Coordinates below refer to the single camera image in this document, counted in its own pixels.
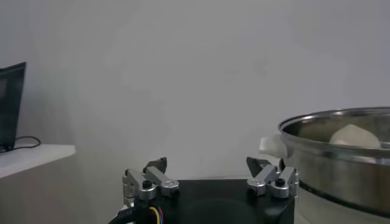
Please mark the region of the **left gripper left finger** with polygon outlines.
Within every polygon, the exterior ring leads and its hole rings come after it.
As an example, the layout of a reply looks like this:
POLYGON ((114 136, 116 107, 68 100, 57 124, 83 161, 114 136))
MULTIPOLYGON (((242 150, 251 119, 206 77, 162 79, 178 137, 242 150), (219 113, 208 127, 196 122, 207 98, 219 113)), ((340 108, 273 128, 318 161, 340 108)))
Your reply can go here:
POLYGON ((123 201, 127 207, 135 205, 135 200, 151 201, 162 197, 174 198, 180 194, 178 180, 166 176, 167 157, 149 161, 142 171, 126 169, 122 176, 123 201))

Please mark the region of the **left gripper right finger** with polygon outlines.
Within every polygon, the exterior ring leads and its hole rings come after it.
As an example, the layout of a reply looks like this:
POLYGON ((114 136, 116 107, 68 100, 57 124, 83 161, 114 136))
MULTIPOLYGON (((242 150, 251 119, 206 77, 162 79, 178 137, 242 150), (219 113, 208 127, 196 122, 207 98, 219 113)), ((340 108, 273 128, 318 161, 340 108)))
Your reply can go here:
POLYGON ((266 159, 246 158, 252 175, 246 183, 256 197, 271 194, 272 197, 285 199, 297 197, 299 191, 299 173, 295 167, 278 167, 266 159))

